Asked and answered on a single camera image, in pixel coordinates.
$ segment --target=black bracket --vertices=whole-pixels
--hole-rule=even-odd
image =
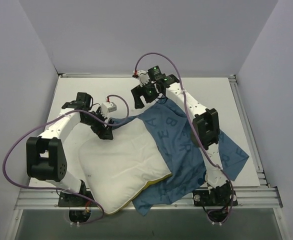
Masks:
[[[91,191],[87,190],[86,184],[82,180],[81,180],[81,188],[80,188],[79,194],[94,200]],[[58,207],[62,207],[62,208],[72,208],[72,207],[74,208],[74,207],[84,207],[87,204],[87,202],[88,200],[82,197],[61,191],[57,205]],[[93,204],[92,202],[90,203],[89,206],[96,207],[96,205]]]
[[[145,105],[141,100],[142,96],[144,97],[146,103],[152,103],[159,96],[155,85],[152,83],[148,83],[144,86],[138,85],[131,90],[131,93],[134,98],[135,109],[144,108]]]
[[[76,94],[76,99],[71,102],[66,102],[63,104],[62,109],[81,109],[85,111],[91,110],[91,102],[93,98],[90,94],[86,92],[78,92]]]
[[[92,112],[97,118],[99,118],[101,121],[105,121],[107,118],[103,117],[101,114],[101,107],[99,107],[96,112]],[[113,133],[112,133],[112,127],[111,126],[105,126],[98,120],[94,119],[93,117],[87,116],[87,118],[90,118],[87,125],[90,126],[91,130],[102,140],[113,140]],[[108,120],[109,124],[113,124],[114,121],[112,119]]]
[[[169,76],[164,76],[163,78],[159,79],[155,85],[159,93],[162,93],[164,96],[166,95],[166,89],[170,87],[171,84],[179,83],[179,79],[174,76],[173,74]]]
[[[205,111],[201,115],[196,114],[192,124],[198,133],[204,149],[208,150],[211,144],[218,144],[220,127],[217,110],[212,108],[206,109]],[[191,131],[191,140],[195,146],[200,147],[193,131]]]
[[[46,151],[48,157],[42,157]],[[26,141],[26,172],[30,178],[60,182],[67,172],[67,160],[62,142],[56,137],[29,137]]]

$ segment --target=wire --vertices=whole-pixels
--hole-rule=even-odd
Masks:
[[[157,104],[165,104],[168,101],[168,98],[166,96],[162,97],[157,97],[158,101],[155,101]]]
[[[135,64],[135,67],[134,67],[134,72],[137,71],[137,68],[138,68],[139,62],[140,62],[145,56],[148,56],[148,55],[158,55],[158,56],[161,56],[161,57],[165,58],[166,60],[168,60],[168,61],[171,63],[171,65],[173,66],[174,70],[176,71],[177,78],[178,78],[179,81],[180,81],[180,88],[181,88],[181,90],[182,90],[183,97],[184,97],[184,111],[185,111],[185,115],[186,115],[187,120],[188,120],[188,122],[189,122],[189,124],[190,124],[190,127],[191,127],[191,129],[192,129],[192,131],[193,131],[193,133],[194,133],[195,139],[196,139],[198,145],[200,146],[200,148],[201,148],[201,150],[202,150],[204,156],[205,156],[206,159],[208,160],[208,162],[209,162],[212,166],[214,166],[214,167],[220,169],[220,171],[223,173],[223,175],[224,175],[224,176],[226,177],[226,179],[229,181],[229,184],[230,184],[230,187],[231,187],[231,191],[232,191],[232,193],[231,193],[231,199],[230,199],[230,208],[229,208],[229,211],[228,211],[227,216],[226,216],[221,222],[219,222],[219,223],[223,224],[223,223],[225,223],[225,222],[228,220],[228,218],[230,217],[230,215],[231,215],[231,213],[232,213],[232,209],[233,209],[234,187],[233,187],[233,185],[232,185],[232,182],[231,182],[230,178],[228,177],[228,175],[223,171],[223,169],[221,169],[221,167],[220,167],[218,164],[214,164],[214,163],[211,161],[211,159],[210,159],[210,157],[209,157],[207,151],[205,150],[205,148],[203,147],[203,144],[202,144],[201,141],[200,141],[200,138],[199,138],[199,136],[198,136],[198,134],[197,134],[197,131],[196,131],[195,127],[193,126],[192,121],[191,121],[191,118],[190,118],[190,116],[189,116],[189,114],[188,114],[187,95],[186,95],[186,92],[184,91],[185,89],[184,89],[184,87],[183,87],[183,83],[182,83],[182,79],[181,79],[180,72],[179,72],[177,66],[171,61],[171,59],[169,59],[167,56],[165,56],[165,55],[163,55],[163,54],[161,54],[161,53],[158,53],[158,52],[148,52],[148,53],[146,53],[146,54],[143,54],[143,55],[137,60],[137,62],[136,62],[136,64]],[[206,215],[206,216],[207,216],[207,219],[208,219],[209,221],[212,221],[212,220],[209,218],[209,214],[210,214],[210,213],[213,213],[213,212],[216,212],[216,211],[218,211],[218,210],[217,210],[217,209],[212,209],[212,210],[208,210],[208,211],[207,211],[207,215]]]
[[[101,107],[100,103],[95,103],[95,104],[92,104],[91,108],[93,108],[93,106],[95,106],[95,105],[99,105]]]
[[[84,207],[87,208],[90,205],[90,203],[90,201],[87,201]]]
[[[73,195],[75,195],[75,196],[78,196],[78,197],[84,198],[84,199],[86,199],[86,200],[88,200],[88,201],[94,203],[95,205],[97,205],[97,207],[98,207],[99,209],[101,209],[102,214],[101,214],[99,217],[96,217],[96,218],[94,218],[94,219],[92,219],[92,220],[89,220],[89,221],[86,221],[86,222],[82,222],[82,223],[80,223],[80,224],[89,224],[89,223],[93,223],[93,222],[96,222],[96,221],[102,219],[102,218],[104,217],[104,215],[105,215],[105,211],[104,211],[103,207],[102,207],[98,202],[96,202],[95,200],[93,200],[93,199],[91,199],[91,198],[89,198],[89,197],[87,197],[87,196],[84,196],[84,195],[82,195],[82,194],[80,194],[80,193],[72,192],[72,191],[70,191],[70,190],[68,190],[68,189],[63,189],[63,188],[60,188],[60,187],[35,187],[35,186],[27,186],[27,185],[19,184],[19,183],[13,181],[13,180],[9,177],[9,175],[8,175],[8,173],[7,173],[6,166],[7,166],[7,161],[8,161],[8,158],[9,158],[10,154],[12,153],[12,151],[15,149],[15,147],[16,147],[16,146],[17,146],[17,145],[18,145],[18,144],[19,144],[24,138],[26,138],[28,135],[30,135],[31,133],[35,132],[35,131],[38,130],[38,129],[43,129],[45,126],[50,125],[50,124],[53,124],[53,123],[59,121],[60,119],[65,118],[65,117],[66,117],[67,115],[69,115],[69,114],[72,114],[72,113],[84,113],[84,114],[87,114],[87,115],[93,117],[94,119],[96,119],[96,120],[99,121],[100,123],[105,124],[105,125],[107,125],[107,126],[119,126],[119,125],[123,124],[123,123],[126,121],[126,119],[128,118],[128,116],[129,116],[129,105],[128,105],[128,103],[126,102],[126,100],[125,100],[123,97],[121,97],[121,96],[119,96],[119,95],[111,94],[111,95],[109,95],[109,96],[107,96],[107,97],[116,97],[116,98],[121,99],[121,100],[124,102],[124,104],[125,104],[125,106],[126,106],[127,114],[126,114],[125,119],[124,119],[121,123],[117,123],[117,124],[106,123],[106,122],[100,120],[98,117],[96,117],[95,115],[93,115],[92,113],[90,113],[90,112],[88,112],[88,111],[84,111],[84,110],[81,110],[81,109],[75,109],[75,110],[72,110],[72,111],[67,112],[67,113],[64,114],[64,115],[61,115],[61,116],[57,117],[56,119],[54,119],[54,120],[52,120],[52,121],[49,121],[49,122],[44,123],[44,124],[42,124],[42,125],[39,125],[39,126],[33,128],[33,129],[31,129],[31,130],[28,131],[27,133],[23,134],[23,135],[22,135],[22,136],[21,136],[21,137],[15,142],[15,143],[13,143],[13,145],[12,145],[12,146],[10,147],[10,149],[7,151],[7,153],[6,153],[5,157],[4,157],[3,163],[2,163],[2,173],[3,173],[3,176],[5,177],[5,179],[6,179],[10,184],[12,184],[12,185],[14,185],[14,186],[16,186],[16,187],[19,187],[19,188],[21,188],[21,189],[31,189],[31,190],[55,190],[55,191],[58,191],[58,190],[59,190],[59,191],[68,192],[68,193],[70,193],[70,194],[73,194]]]

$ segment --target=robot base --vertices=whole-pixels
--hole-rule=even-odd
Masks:
[[[81,180],[81,189],[79,191],[79,194],[84,195],[90,199],[94,199],[91,192],[87,191],[86,184]],[[76,196],[70,193],[61,192],[60,197],[58,199],[58,207],[62,208],[72,208],[72,207],[85,207],[88,200]],[[91,202],[89,207],[96,207],[94,203]]]
[[[214,206],[230,206],[231,204],[231,186],[227,181],[221,187],[213,188],[209,190],[194,190],[193,203],[196,207],[214,207]],[[238,205],[237,195],[234,192],[233,206]]]

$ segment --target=yellow pillow edge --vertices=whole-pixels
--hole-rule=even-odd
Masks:
[[[156,180],[152,180],[152,181],[147,181],[146,184],[144,185],[144,187],[142,187],[131,199],[129,199],[125,204],[123,204],[123,206],[121,206],[119,209],[111,212],[111,213],[105,213],[106,215],[113,215],[113,214],[116,214],[118,211],[124,209],[133,199],[135,199],[143,190],[147,189],[148,187],[150,187],[151,185],[153,184],[157,184],[159,182],[161,182],[162,180],[164,179],[167,179],[169,177],[172,177],[172,173],[169,173],[159,179],[156,179]]]

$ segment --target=aluminum frame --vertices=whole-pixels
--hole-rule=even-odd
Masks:
[[[77,77],[76,75],[68,76],[63,74],[60,78]],[[229,78],[230,87],[233,93],[233,97],[236,103],[236,107],[242,122],[244,133],[248,141],[249,149],[252,155],[254,166],[259,178],[260,187],[235,187],[237,194],[238,206],[235,208],[250,208],[250,209],[273,209],[276,221],[283,240],[290,240],[287,225],[282,212],[282,202],[277,188],[272,188],[266,180],[266,176],[263,171],[262,162],[258,153],[257,145],[254,140],[252,129],[249,119],[247,117],[241,96],[239,93],[238,84],[235,76]],[[13,212],[12,221],[10,223],[5,240],[14,240],[16,238],[20,220],[23,214],[23,210],[80,210],[84,207],[58,207],[59,196],[55,191],[51,190],[28,190],[21,189],[16,201],[15,209]],[[134,210],[132,203],[128,204],[124,210]],[[187,194],[182,199],[176,201],[171,205],[155,205],[153,210],[174,210],[174,209],[194,209],[202,211],[201,207],[195,207],[193,205],[192,193]]]

